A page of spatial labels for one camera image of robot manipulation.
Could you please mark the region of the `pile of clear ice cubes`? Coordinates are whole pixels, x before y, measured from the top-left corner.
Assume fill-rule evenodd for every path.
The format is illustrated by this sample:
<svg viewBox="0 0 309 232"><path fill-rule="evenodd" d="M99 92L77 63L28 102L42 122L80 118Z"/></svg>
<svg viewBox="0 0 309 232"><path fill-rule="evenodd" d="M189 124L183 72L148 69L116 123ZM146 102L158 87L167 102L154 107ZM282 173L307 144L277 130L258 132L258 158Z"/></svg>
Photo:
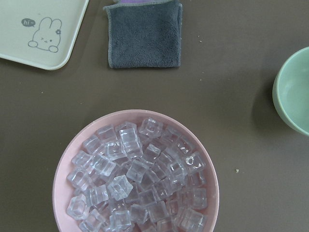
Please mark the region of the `pile of clear ice cubes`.
<svg viewBox="0 0 309 232"><path fill-rule="evenodd" d="M84 232L201 232L206 163L182 133L151 117L98 129L72 158L66 210Z"/></svg>

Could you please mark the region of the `pink bowl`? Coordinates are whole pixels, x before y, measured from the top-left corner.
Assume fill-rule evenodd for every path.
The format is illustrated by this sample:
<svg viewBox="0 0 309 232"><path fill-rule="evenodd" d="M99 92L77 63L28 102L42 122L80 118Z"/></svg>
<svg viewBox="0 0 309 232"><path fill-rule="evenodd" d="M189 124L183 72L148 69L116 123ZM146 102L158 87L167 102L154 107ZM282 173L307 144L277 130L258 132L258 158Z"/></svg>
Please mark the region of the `pink bowl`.
<svg viewBox="0 0 309 232"><path fill-rule="evenodd" d="M123 110L102 116L84 127L68 144L55 172L53 183L53 211L55 220L60 232L79 232L77 221L67 215L66 209L73 196L73 187L67 180L67 175L72 171L71 159L82 148L82 142L90 137L99 128L113 124L115 126L123 121L138 123L145 117L152 117L165 124L169 124L179 132L191 139L197 146L197 150L203 155L206 161L204 175L206 178L207 203L208 206L202 212L207 216L204 227L205 232L212 232L215 228L219 211L219 185L214 165L209 154L200 140L184 125L177 120L150 110Z"/></svg>

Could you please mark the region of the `grey folded cloth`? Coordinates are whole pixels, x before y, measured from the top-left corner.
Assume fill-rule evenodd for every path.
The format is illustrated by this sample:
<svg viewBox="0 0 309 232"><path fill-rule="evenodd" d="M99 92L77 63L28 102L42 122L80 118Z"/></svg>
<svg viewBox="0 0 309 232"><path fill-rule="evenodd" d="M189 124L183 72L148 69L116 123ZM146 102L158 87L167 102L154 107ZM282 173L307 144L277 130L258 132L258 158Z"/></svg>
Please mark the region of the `grey folded cloth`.
<svg viewBox="0 0 309 232"><path fill-rule="evenodd" d="M181 64L183 5L178 0L105 6L110 68L172 68Z"/></svg>

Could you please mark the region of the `mint green bowl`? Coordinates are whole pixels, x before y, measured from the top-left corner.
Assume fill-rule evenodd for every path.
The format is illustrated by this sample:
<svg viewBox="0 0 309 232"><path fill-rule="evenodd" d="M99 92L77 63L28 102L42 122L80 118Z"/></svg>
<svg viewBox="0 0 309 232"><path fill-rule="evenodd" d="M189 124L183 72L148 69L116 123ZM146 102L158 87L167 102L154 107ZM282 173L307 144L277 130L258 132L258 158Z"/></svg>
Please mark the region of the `mint green bowl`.
<svg viewBox="0 0 309 232"><path fill-rule="evenodd" d="M275 109L293 130L309 135L309 48L291 55L279 70L272 89Z"/></svg>

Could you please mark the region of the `cream rabbit tray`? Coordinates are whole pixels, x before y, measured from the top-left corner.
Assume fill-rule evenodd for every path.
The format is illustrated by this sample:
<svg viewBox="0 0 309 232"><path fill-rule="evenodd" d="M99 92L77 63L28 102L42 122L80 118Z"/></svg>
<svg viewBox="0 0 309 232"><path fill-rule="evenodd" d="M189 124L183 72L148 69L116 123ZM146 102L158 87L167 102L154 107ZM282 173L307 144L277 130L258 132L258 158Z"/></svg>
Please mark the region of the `cream rabbit tray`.
<svg viewBox="0 0 309 232"><path fill-rule="evenodd" d="M72 53L86 0L2 0L0 57L56 70Z"/></svg>

